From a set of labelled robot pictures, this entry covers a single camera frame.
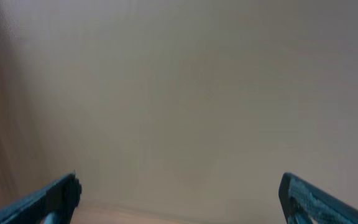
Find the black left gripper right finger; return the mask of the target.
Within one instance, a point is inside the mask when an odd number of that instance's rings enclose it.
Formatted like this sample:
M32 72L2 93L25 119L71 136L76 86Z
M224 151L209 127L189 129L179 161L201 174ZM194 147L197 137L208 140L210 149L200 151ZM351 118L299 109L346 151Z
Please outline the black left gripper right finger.
M290 172L283 174L278 196L288 224L358 224L358 210Z

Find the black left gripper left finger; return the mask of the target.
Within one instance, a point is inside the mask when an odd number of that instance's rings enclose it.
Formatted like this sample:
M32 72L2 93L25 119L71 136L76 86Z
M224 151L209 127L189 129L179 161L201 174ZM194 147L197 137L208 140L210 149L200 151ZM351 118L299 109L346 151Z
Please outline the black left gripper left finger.
M69 224L81 193L82 186L76 175L67 174L0 209L0 224L40 223L42 220Z

